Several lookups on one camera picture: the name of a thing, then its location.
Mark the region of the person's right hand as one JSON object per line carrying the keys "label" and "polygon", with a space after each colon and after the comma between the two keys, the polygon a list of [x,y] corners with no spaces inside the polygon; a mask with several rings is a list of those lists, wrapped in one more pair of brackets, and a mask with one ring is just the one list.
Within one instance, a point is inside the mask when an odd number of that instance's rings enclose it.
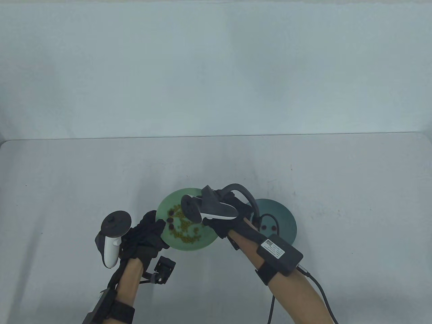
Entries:
{"label": "person's right hand", "polygon": [[221,239],[226,237],[233,239],[229,233],[234,231],[235,234],[239,234],[254,243],[263,241],[264,236],[245,222],[245,219],[248,219],[253,212],[251,206],[240,201],[232,192],[227,193],[220,201],[234,207],[238,212],[238,216],[232,220],[204,218],[202,221],[204,225],[212,228]]}

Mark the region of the person's left hand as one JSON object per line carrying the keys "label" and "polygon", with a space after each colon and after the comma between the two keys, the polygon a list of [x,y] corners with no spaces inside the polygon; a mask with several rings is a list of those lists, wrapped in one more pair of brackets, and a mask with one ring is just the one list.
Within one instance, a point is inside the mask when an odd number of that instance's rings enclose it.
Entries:
{"label": "person's left hand", "polygon": [[122,237],[120,260],[139,259],[143,265],[150,263],[169,245],[161,238],[166,222],[156,219],[156,210],[147,212],[142,220]]}

